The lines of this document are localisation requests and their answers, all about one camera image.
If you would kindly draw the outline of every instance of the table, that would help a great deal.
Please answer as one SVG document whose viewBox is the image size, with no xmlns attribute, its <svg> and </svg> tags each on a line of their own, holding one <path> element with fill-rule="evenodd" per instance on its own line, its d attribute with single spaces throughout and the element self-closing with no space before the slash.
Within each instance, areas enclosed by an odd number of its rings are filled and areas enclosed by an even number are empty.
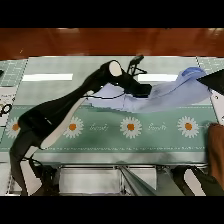
<svg viewBox="0 0 224 224">
<path fill-rule="evenodd" d="M 65 57 L 31 57 L 28 59 L 23 77 L 25 75 L 34 74 L 49 74 L 49 73 L 72 73 L 73 78 L 70 81 L 21 81 L 16 100 L 14 102 L 13 109 L 10 113 L 8 124 L 16 122 L 16 118 L 19 117 L 26 110 L 32 108 L 35 105 L 46 102 L 48 100 L 57 99 L 62 97 L 78 86 L 82 84 L 85 78 L 93 71 L 99 68 L 99 66 L 110 60 L 117 60 L 120 62 L 123 69 L 127 69 L 129 61 L 133 57 L 131 56 L 65 56 Z M 199 66 L 201 58 L 196 57 L 158 57 L 147 56 L 140 64 L 140 68 L 146 70 L 149 74 L 178 74 L 181 70 L 188 67 Z M 194 139 L 194 143 L 189 143 L 189 139 L 180 139 L 181 135 L 175 128 L 175 122 L 183 116 L 195 117 L 199 119 L 201 124 L 201 132 L 197 139 Z M 91 147 L 90 145 L 83 145 L 86 141 L 84 135 L 80 138 L 72 139 L 62 136 L 53 146 L 48 150 L 38 150 L 34 158 L 42 162 L 52 163 L 66 163 L 66 164 L 111 164 L 111 163 L 129 163 L 129 164 L 186 164 L 186 163 L 205 163 L 205 147 L 206 134 L 208 123 L 217 122 L 215 112 L 211 105 L 210 99 L 203 102 L 199 102 L 196 105 L 190 105 L 174 109 L 169 112 L 153 113 L 149 115 L 136 115 L 136 119 L 141 120 L 142 123 L 147 123 L 147 131 L 142 134 L 141 141 L 136 140 L 128 143 L 127 139 L 121 140 L 122 134 L 116 132 L 119 129 L 119 123 L 111 125 L 114 119 L 121 121 L 122 118 L 129 117 L 130 114 L 126 112 L 117 112 L 111 110 L 102 110 L 98 108 L 92 108 L 90 105 L 84 103 L 84 105 L 76 112 L 76 115 L 85 120 L 85 127 L 88 127 L 88 138 L 93 142 L 94 139 L 101 139 L 98 147 Z M 101 120 L 104 117 L 107 119 L 109 130 L 112 130 L 109 134 L 102 132 L 107 129 L 105 127 L 105 120 Z M 164 121 L 161 121 L 160 117 L 166 117 L 165 125 Z M 172 126 L 173 134 L 166 136 L 161 134 L 163 130 L 167 130 L 166 127 Z M 165 139 L 166 147 L 159 145 L 161 139 Z M 176 142 L 175 146 L 172 142 L 175 139 L 180 139 Z M 0 144 L 0 161 L 8 162 L 8 151 L 14 139 L 8 138 L 6 131 L 4 131 L 3 138 Z M 127 142 L 127 147 L 119 147 Z"/>
</svg>

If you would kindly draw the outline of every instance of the white flower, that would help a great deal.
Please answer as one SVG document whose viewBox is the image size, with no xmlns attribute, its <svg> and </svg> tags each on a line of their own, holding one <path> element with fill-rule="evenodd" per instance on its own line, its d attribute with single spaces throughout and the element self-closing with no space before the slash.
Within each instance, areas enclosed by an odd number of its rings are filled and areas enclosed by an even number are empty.
<svg viewBox="0 0 224 224">
<path fill-rule="evenodd" d="M 79 119 L 78 117 L 72 117 L 70 125 L 68 126 L 67 130 L 64 132 L 63 135 L 65 135 L 66 138 L 75 138 L 76 136 L 79 136 L 82 133 L 83 126 L 83 121 L 81 119 Z"/>
<path fill-rule="evenodd" d="M 15 138 L 19 131 L 20 131 L 20 127 L 18 125 L 18 117 L 14 117 L 13 119 L 11 119 L 11 121 L 9 121 L 6 125 L 6 135 L 8 135 L 8 138 Z"/>
<path fill-rule="evenodd" d="M 120 131 L 123 131 L 123 135 L 126 135 L 126 138 L 135 138 L 141 134 L 142 130 L 140 121 L 134 117 L 126 117 L 123 119 L 120 127 Z"/>
<path fill-rule="evenodd" d="M 198 124 L 194 120 L 194 118 L 190 117 L 182 117 L 178 121 L 177 127 L 179 128 L 179 131 L 182 131 L 182 135 L 185 135 L 185 137 L 193 137 L 197 136 L 198 132 Z"/>
</svg>

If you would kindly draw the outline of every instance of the cloth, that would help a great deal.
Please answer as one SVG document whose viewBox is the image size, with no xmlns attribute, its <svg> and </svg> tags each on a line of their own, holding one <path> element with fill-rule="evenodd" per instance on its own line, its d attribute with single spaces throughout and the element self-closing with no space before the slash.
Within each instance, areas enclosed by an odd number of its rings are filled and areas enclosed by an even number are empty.
<svg viewBox="0 0 224 224">
<path fill-rule="evenodd" d="M 211 124 L 208 129 L 209 174 L 224 190 L 224 126 Z"/>
<path fill-rule="evenodd" d="M 89 98 L 94 107 L 111 108 L 132 113 L 151 113 L 198 103 L 211 96 L 208 87 L 196 79 L 206 76 L 204 70 L 190 67 L 180 72 L 176 81 L 152 87 L 148 98 L 135 98 L 130 94 L 115 99 Z M 115 97 L 123 93 L 119 86 L 105 85 L 95 96 Z"/>
</svg>

